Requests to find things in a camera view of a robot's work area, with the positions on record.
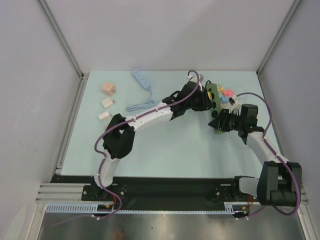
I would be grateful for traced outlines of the yellow plug adapter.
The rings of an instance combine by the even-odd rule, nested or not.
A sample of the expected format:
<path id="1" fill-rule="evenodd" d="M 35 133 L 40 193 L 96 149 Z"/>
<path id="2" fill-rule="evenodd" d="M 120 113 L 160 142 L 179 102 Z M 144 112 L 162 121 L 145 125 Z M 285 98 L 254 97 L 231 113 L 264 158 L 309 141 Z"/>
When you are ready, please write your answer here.
<path id="1" fill-rule="evenodd" d="M 208 98 L 212 100 L 212 94 L 210 92 L 207 92 L 207 95 L 208 95 Z"/>

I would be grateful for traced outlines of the green power strip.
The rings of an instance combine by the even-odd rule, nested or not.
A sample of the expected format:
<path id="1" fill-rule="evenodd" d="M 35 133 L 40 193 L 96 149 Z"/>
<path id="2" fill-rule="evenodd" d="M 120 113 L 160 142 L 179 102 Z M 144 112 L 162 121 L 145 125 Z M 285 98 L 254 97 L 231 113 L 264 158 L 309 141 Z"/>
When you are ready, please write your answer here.
<path id="1" fill-rule="evenodd" d="M 212 109 L 210 110 L 211 118 L 212 118 L 212 120 L 217 119 L 221 113 L 221 110 L 222 110 L 218 86 L 217 86 L 217 84 L 212 83 L 211 81 L 208 81 L 205 84 L 205 89 L 207 92 L 210 92 L 212 95 L 212 100 L 211 100 Z"/>

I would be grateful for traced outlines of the white Honor charger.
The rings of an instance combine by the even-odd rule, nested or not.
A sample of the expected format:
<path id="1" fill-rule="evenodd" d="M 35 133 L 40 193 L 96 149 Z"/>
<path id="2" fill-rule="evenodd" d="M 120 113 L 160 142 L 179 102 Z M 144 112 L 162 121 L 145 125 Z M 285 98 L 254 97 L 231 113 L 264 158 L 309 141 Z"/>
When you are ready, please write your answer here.
<path id="1" fill-rule="evenodd" d="M 107 97 L 107 98 L 101 100 L 100 103 L 102 104 L 102 106 L 105 109 L 108 109 L 108 108 L 112 107 L 115 104 L 115 101 L 112 100 L 111 98 Z"/>

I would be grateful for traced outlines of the pink deer cube socket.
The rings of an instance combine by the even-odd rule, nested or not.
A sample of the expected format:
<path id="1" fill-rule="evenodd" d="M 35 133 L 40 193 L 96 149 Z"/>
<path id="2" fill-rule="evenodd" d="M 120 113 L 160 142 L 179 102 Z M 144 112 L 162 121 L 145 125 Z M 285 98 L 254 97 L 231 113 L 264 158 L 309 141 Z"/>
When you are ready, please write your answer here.
<path id="1" fill-rule="evenodd" d="M 102 92 L 107 96 L 113 96 L 116 93 L 116 86 L 113 83 L 106 82 L 101 88 Z"/>

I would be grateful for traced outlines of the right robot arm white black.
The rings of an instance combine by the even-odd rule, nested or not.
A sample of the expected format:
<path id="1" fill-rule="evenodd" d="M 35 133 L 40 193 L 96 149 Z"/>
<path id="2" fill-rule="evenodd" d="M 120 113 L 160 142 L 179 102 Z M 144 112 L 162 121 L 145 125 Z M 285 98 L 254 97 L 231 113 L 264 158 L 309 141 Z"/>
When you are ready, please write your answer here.
<path id="1" fill-rule="evenodd" d="M 259 178 L 241 176 L 230 188 L 231 196 L 242 201 L 251 195 L 263 206 L 297 208 L 301 202 L 302 167 L 288 161 L 271 145 L 264 128 L 257 125 L 258 107 L 243 104 L 238 114 L 224 108 L 211 115 L 210 127 L 222 132 L 236 131 L 262 165 Z"/>

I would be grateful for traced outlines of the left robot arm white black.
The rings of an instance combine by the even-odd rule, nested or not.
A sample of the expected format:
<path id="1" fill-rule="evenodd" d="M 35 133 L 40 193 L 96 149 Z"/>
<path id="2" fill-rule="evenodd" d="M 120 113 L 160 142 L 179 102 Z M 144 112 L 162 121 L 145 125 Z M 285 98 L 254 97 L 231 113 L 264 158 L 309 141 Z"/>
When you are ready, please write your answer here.
<path id="1" fill-rule="evenodd" d="M 189 81 L 181 90 L 165 97 L 147 111 L 128 117 L 114 115 L 94 144 L 94 151 L 101 154 L 103 160 L 94 176 L 92 194 L 99 200 L 109 197 L 109 186 L 113 183 L 119 162 L 132 151 L 135 136 L 139 132 L 162 122 L 172 121 L 184 115 L 187 110 L 202 112 L 210 110 L 212 106 L 206 88 L 200 83 Z"/>

